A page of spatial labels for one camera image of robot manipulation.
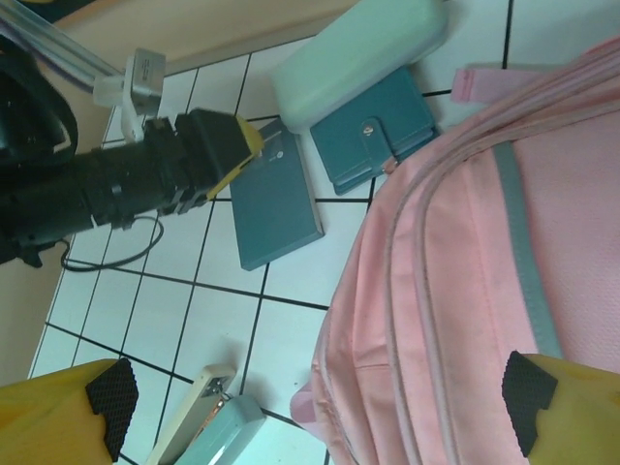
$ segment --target black rubber pad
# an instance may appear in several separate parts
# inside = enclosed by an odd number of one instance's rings
[[[524,457],[538,439],[536,415],[549,408],[557,386],[558,381],[537,364],[519,352],[512,352],[504,373],[502,395]]]
[[[138,403],[138,385],[129,360],[121,358],[88,384],[86,395],[93,414],[106,419],[104,442],[112,462],[116,462]]]

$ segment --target metal rod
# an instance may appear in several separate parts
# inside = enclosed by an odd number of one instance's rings
[[[0,19],[40,53],[91,87],[96,77],[123,74],[16,0],[0,0]]]

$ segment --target teal wallet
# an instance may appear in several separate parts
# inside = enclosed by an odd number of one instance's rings
[[[310,129],[337,195],[400,163],[438,136],[408,68],[400,68]]]

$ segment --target floor tile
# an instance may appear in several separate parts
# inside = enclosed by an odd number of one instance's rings
[[[211,204],[160,218],[162,240],[148,254],[147,273],[194,281]]]
[[[509,63],[560,65],[618,34],[616,0],[516,0]]]
[[[275,121],[277,118],[265,118],[265,119],[258,119],[256,121],[252,121],[250,122],[250,124],[252,126],[254,126],[256,129],[261,130],[262,128],[264,128],[267,124]]]
[[[164,418],[162,420],[162,431],[166,428],[174,414],[176,414],[176,411],[191,387],[192,385],[189,383],[172,378],[170,392],[168,393],[168,401],[166,402],[166,410],[164,411]]]
[[[249,56],[244,55],[200,68],[190,110],[202,108],[234,113],[248,59]]]
[[[319,203],[325,237],[276,260],[265,293],[329,305],[366,214],[366,203]]]
[[[237,372],[229,393],[238,394],[258,304],[255,297],[196,288],[175,372],[193,380],[206,365],[229,364]]]
[[[109,117],[108,131],[106,132],[106,138],[104,142],[111,140],[122,140],[123,132],[120,129],[120,108],[115,108]]]
[[[187,71],[164,79],[164,93],[158,118],[168,118],[172,127],[179,113],[185,113],[190,102],[197,70]]]
[[[140,277],[113,269],[101,272],[83,335],[119,351],[125,339]]]
[[[298,136],[298,146],[305,157],[305,167],[312,183],[315,198],[317,199],[368,199],[370,195],[370,181],[356,187],[344,196],[337,196],[333,190],[333,184],[327,177],[326,168],[323,165],[317,145],[314,143],[309,131]]]
[[[414,66],[422,92],[452,88],[458,68],[474,64],[500,67],[509,0],[450,0],[446,42]]]
[[[217,194],[218,199],[229,200],[231,198],[231,185],[229,184]]]
[[[254,440],[234,465],[323,465],[326,447],[321,441],[275,418],[267,418]]]
[[[241,116],[261,118],[280,112],[271,85],[271,73],[280,63],[303,47],[307,41],[308,39],[304,39],[252,54],[239,104]]]
[[[124,352],[171,370],[192,287],[144,277]]]
[[[63,271],[49,322],[79,334],[96,281],[97,273]]]
[[[457,104],[450,99],[450,95],[427,97],[426,103],[435,116],[437,126],[443,132],[486,108],[483,104]]]
[[[157,213],[144,213],[142,216],[155,218]],[[137,220],[129,230],[113,230],[109,238],[108,251],[104,259],[105,263],[117,262],[128,259],[142,252],[150,243],[155,224],[150,220]],[[142,271],[144,257],[122,267],[133,271]]]
[[[91,361],[104,360],[106,358],[118,358],[118,354],[104,349],[103,347],[96,346],[95,344],[91,344],[88,341],[80,340],[77,345],[74,366],[90,363]]]
[[[32,370],[32,377],[69,368],[77,346],[78,339],[75,336],[48,326],[39,357]]]
[[[127,145],[127,141],[126,140],[113,140],[112,142],[104,142],[102,144],[102,148],[116,148],[116,147],[122,147],[123,145]]]
[[[323,310],[264,300],[243,392],[289,417],[291,397],[309,380],[325,316]]]
[[[375,195],[374,195],[374,197],[377,197],[377,194],[379,193],[381,188],[384,187],[384,184],[386,183],[387,180],[388,180],[388,175],[387,174],[382,174],[381,176],[377,176],[377,178],[375,179]]]
[[[132,361],[132,369],[139,398],[122,452],[132,460],[144,463],[155,443],[170,376],[135,361]]]
[[[233,206],[229,201],[216,202],[202,253],[199,282],[259,293],[263,277],[264,266],[254,271],[241,268],[234,233]]]
[[[41,352],[41,347],[43,346],[43,341],[46,339],[46,331],[47,331],[47,325],[45,325],[43,330],[41,331],[41,337],[39,338],[39,343],[37,344],[37,351],[35,352],[35,356],[32,358],[32,363],[30,364],[30,370],[28,370],[29,379],[32,378],[32,374],[34,372],[37,359],[39,358],[39,353]]]
[[[109,239],[109,226],[79,232],[71,243],[69,258],[90,264],[100,264],[104,259]]]

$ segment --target pink backpack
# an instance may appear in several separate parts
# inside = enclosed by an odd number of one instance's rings
[[[619,74],[614,40],[389,177],[292,402],[336,464],[526,464],[512,351],[620,372]]]

